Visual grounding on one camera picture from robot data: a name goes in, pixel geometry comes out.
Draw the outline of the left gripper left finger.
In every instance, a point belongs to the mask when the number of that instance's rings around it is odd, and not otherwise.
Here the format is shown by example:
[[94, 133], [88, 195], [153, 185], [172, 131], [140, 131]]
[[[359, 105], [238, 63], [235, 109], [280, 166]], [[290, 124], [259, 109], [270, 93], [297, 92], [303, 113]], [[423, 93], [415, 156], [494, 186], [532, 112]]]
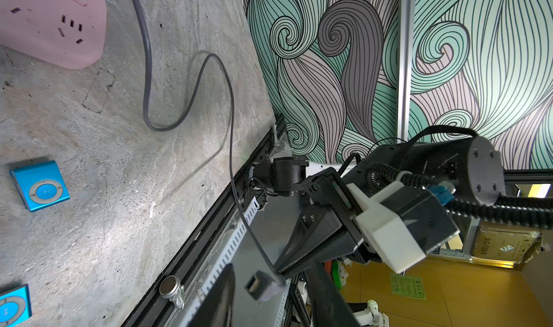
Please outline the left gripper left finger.
[[232, 263], [227, 264], [188, 326], [232, 326], [236, 276]]

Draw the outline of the blue mp3 player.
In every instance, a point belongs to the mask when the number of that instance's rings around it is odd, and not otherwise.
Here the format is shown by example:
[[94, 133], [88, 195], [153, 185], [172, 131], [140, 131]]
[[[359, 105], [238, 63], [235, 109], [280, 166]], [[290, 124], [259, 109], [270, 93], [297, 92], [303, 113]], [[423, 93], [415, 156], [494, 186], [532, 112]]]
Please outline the blue mp3 player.
[[0, 297], [0, 326], [17, 326], [33, 315], [29, 285], [20, 285], [1, 294]]
[[31, 213], [71, 198], [55, 161], [17, 168], [11, 170], [10, 175], [26, 209]]

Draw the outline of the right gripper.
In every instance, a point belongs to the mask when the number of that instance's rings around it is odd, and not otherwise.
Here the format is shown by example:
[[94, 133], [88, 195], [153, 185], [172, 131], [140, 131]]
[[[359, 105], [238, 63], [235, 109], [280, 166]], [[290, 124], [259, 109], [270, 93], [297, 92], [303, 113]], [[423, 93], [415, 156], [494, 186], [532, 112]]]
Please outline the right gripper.
[[354, 221], [361, 212], [338, 172], [329, 167], [302, 183], [312, 206], [306, 207], [274, 268], [289, 279], [313, 265], [348, 257], [367, 261], [367, 242]]

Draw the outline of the blue mp3 player near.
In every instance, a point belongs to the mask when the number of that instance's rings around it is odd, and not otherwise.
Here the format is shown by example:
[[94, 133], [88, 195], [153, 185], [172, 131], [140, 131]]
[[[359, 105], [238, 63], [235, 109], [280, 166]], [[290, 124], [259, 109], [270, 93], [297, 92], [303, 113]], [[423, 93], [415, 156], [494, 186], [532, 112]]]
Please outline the blue mp3 player near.
[[0, 297], [0, 326], [17, 326], [33, 315], [29, 285], [20, 285], [1, 294]]

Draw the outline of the pink power strip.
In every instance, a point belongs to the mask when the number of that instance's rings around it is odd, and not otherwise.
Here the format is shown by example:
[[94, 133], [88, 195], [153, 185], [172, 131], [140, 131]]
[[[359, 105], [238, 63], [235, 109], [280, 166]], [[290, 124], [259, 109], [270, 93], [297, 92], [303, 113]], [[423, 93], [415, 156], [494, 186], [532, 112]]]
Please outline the pink power strip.
[[1, 45], [66, 69], [100, 60], [105, 0], [1, 0]]

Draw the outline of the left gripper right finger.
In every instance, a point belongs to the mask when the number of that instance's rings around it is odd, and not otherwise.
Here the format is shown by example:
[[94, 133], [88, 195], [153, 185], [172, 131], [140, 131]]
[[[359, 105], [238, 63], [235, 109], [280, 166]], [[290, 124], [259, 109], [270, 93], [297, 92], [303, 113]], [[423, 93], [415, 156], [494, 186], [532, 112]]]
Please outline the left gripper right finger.
[[306, 272], [306, 280], [313, 326], [360, 327], [323, 265], [312, 265]]

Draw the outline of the blue mp3 player far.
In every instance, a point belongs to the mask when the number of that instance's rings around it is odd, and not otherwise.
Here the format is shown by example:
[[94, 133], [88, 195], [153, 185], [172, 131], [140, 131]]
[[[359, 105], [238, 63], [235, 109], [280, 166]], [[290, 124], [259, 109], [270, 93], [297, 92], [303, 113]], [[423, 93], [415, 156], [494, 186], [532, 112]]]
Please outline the blue mp3 player far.
[[11, 170], [10, 175], [26, 209], [31, 213], [71, 198], [55, 161], [17, 168]]

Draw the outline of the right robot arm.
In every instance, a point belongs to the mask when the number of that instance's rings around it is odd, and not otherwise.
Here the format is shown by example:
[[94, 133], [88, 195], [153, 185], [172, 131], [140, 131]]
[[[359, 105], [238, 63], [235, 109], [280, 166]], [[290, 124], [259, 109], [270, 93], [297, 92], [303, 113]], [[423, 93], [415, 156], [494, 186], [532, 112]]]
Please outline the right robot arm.
[[552, 227], [552, 201], [508, 197], [501, 154], [469, 128], [431, 126], [339, 165], [276, 158], [253, 166], [251, 178], [278, 196], [306, 196], [272, 263], [286, 278], [340, 257], [402, 273], [458, 235], [455, 215]]

